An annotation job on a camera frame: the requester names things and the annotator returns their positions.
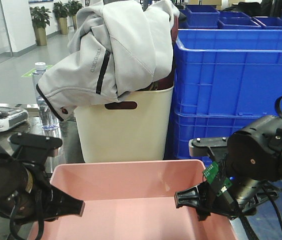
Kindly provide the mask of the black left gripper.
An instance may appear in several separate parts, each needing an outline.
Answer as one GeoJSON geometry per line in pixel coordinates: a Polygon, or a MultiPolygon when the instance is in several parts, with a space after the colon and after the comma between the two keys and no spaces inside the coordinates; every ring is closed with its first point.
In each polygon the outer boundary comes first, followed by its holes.
{"type": "Polygon", "coordinates": [[[44,165],[27,161],[20,165],[25,177],[18,178],[18,187],[0,203],[1,217],[13,222],[52,222],[56,217],[83,215],[85,202],[52,186],[44,165]]]}

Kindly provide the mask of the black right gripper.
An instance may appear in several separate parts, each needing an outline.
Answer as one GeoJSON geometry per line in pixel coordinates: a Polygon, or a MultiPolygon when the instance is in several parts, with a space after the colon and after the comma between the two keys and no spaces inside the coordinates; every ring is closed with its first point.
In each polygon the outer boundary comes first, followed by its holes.
{"type": "Polygon", "coordinates": [[[213,197],[208,193],[207,182],[195,185],[174,194],[175,207],[199,208],[198,221],[205,221],[211,213],[223,215],[233,220],[238,217],[239,211],[245,216],[257,213],[257,207],[269,200],[279,197],[278,191],[266,184],[248,177],[240,177],[232,181],[229,189],[230,196],[213,197]]]}

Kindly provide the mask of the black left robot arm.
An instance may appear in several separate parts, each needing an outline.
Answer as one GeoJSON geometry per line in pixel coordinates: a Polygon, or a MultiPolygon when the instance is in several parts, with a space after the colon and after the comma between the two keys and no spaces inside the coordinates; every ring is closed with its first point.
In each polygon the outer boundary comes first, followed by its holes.
{"type": "Polygon", "coordinates": [[[0,213],[17,224],[82,216],[85,203],[53,186],[45,175],[47,158],[62,146],[59,138],[28,133],[9,137],[15,152],[0,146],[0,213]]]}

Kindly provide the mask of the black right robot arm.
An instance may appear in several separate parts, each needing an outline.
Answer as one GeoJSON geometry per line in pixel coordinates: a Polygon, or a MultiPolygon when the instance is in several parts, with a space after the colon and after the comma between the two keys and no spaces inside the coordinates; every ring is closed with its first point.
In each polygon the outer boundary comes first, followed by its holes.
{"type": "Polygon", "coordinates": [[[212,163],[203,170],[205,180],[175,193],[177,208],[196,209],[199,220],[211,213],[234,219],[253,215],[270,197],[268,182],[282,181],[282,118],[264,116],[230,137],[189,141],[190,155],[207,156],[212,163]]]}

